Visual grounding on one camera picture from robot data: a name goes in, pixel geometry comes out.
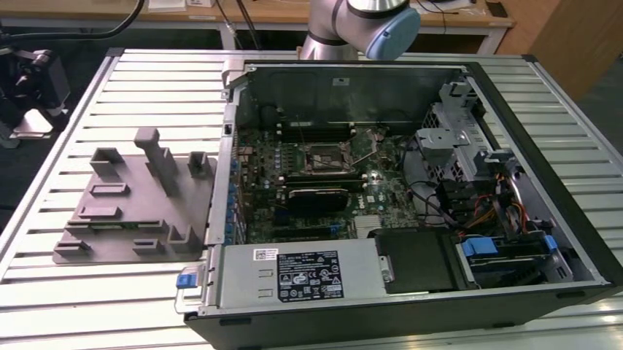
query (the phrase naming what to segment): circuit board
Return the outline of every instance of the circuit board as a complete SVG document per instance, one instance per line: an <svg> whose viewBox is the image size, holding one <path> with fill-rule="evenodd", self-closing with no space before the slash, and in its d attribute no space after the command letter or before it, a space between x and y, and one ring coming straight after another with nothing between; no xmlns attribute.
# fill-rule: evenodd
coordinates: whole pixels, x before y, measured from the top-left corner
<svg viewBox="0 0 623 350"><path fill-rule="evenodd" d="M403 136L384 137L376 127L356 127L354 134L347 142L306 144L280 141L274 131L239 131L248 244L358 238L354 219L362 215L378 215L383 228L414 227L422 222L398 169ZM310 186L332 188L331 183L322 183L323 174L358 174L362 189L348 192L343 211L292 214L284 204L283 178L318 175ZM319 236L314 229L330 235ZM310 234L280 235L290 230Z"/></svg>

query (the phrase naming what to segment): aluminum table surface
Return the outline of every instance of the aluminum table surface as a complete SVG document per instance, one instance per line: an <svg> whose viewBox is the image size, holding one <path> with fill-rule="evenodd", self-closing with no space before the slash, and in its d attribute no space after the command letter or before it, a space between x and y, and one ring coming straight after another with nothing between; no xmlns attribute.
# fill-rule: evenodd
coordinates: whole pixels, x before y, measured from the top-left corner
<svg viewBox="0 0 623 350"><path fill-rule="evenodd" d="M176 274L200 262L59 266L52 249L91 176L88 158L96 147L138 154L136 128L154 126L160 144L176 156L218 154L226 105L222 64L230 58L286 60L295 54L125 50L123 56L105 58L0 236L0 349L211 348L174 309ZM620 260L622 158L540 66L518 56L406 55L402 60L480 62ZM616 296L518 327L298 349L612 349L623 347L622 324L623 299Z"/></svg>

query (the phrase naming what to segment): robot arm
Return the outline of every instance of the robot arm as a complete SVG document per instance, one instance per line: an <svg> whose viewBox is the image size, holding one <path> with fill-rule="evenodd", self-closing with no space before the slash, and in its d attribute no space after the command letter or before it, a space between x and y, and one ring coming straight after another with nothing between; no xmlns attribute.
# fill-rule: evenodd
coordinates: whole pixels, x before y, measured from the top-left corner
<svg viewBox="0 0 623 350"><path fill-rule="evenodd" d="M308 37L300 59L395 60L419 30L419 14L408 0L311 1Z"/></svg>

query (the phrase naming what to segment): warning label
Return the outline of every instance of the warning label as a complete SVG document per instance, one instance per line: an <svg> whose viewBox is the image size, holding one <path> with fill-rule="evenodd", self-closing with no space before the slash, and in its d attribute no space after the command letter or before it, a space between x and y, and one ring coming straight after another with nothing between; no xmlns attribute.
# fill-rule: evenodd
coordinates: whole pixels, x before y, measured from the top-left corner
<svg viewBox="0 0 623 350"><path fill-rule="evenodd" d="M278 254L276 269L284 303L344 297L338 251Z"/></svg>

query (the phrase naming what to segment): black cable bundle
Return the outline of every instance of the black cable bundle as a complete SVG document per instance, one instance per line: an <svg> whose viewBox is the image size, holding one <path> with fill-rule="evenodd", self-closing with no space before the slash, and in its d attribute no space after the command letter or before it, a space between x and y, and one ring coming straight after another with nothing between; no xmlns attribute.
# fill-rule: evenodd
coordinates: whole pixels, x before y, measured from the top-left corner
<svg viewBox="0 0 623 350"><path fill-rule="evenodd" d="M0 46L15 44L16 42L29 41L29 40L104 40L109 39L132 24L135 19L139 16L140 10L146 4L146 0L138 0L135 9L132 10L129 16L125 17L124 21L119 26L111 31L104 31L103 33L31 33L31 34L16 34L7 35L0 38Z"/></svg>

